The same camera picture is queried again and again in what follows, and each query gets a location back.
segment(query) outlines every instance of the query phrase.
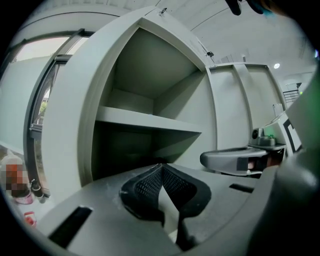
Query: white cabinet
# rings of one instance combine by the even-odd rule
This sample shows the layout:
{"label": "white cabinet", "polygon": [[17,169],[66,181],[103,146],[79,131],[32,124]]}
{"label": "white cabinet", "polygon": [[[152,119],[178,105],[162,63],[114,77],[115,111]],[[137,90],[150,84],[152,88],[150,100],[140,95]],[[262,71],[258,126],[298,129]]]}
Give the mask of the white cabinet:
{"label": "white cabinet", "polygon": [[146,7],[110,22],[58,77],[42,133],[58,203],[92,180],[154,161],[201,169],[216,148],[212,60],[168,13]]}
{"label": "white cabinet", "polygon": [[251,132],[275,116],[275,104],[287,105],[282,90],[264,64],[228,63],[207,68],[214,98],[218,150],[248,145]]}

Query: cabinet door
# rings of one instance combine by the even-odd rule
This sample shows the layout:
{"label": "cabinet door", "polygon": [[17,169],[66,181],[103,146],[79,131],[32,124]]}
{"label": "cabinet door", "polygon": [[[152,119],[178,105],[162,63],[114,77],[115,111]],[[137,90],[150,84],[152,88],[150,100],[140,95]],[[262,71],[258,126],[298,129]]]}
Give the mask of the cabinet door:
{"label": "cabinet door", "polygon": [[99,100],[120,52],[155,7],[115,19],[71,57],[55,82],[42,132],[45,176],[56,203],[92,181],[91,153]]}

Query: window frame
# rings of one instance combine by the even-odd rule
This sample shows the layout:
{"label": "window frame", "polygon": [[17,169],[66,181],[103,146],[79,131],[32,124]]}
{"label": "window frame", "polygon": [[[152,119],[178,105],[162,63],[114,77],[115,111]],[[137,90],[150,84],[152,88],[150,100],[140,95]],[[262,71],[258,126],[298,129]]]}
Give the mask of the window frame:
{"label": "window frame", "polygon": [[[47,64],[42,69],[34,88],[32,90],[28,106],[25,113],[24,127],[23,127],[23,153],[26,169],[28,171],[29,180],[37,179],[40,184],[40,177],[38,174],[38,168],[36,163],[36,154],[35,154],[35,140],[41,140],[42,136],[42,125],[34,123],[35,118],[39,115],[39,110],[43,97],[46,93],[47,79],[51,72],[55,72],[55,68],[58,65],[65,65],[68,60],[72,57],[70,54],[66,54],[82,37],[90,37],[94,32],[85,31],[83,28],[79,29],[76,32],[73,32],[70,35],[70,32],[62,32],[58,34],[50,34],[50,36],[43,35],[41,37],[35,37],[30,40],[24,40],[23,45],[19,45],[19,49],[25,44],[38,41],[41,39],[48,39],[59,36],[69,36],[69,38],[58,48],[58,50],[50,57]],[[55,81],[57,73],[55,72],[53,82]],[[42,187],[42,192],[46,197],[50,195],[48,188]]]}

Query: white ceiling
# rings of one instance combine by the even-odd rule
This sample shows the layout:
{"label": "white ceiling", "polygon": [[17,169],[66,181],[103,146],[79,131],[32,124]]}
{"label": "white ceiling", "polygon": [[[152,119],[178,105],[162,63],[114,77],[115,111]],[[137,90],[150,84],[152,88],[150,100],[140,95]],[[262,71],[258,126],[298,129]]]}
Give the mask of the white ceiling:
{"label": "white ceiling", "polygon": [[225,0],[48,0],[34,15],[63,6],[92,6],[130,12],[146,6],[167,8],[168,13],[191,30],[215,63],[280,63],[274,74],[281,80],[316,66],[314,49],[295,22],[279,15],[259,15],[243,0],[242,14],[231,13]]}

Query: shelf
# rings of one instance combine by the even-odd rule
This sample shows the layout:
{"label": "shelf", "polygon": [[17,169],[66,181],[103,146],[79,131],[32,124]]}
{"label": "shelf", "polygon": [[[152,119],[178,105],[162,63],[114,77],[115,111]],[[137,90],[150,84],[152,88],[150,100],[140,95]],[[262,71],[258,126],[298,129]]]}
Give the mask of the shelf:
{"label": "shelf", "polygon": [[106,106],[99,106],[96,121],[154,129],[202,133],[202,128],[196,124]]}

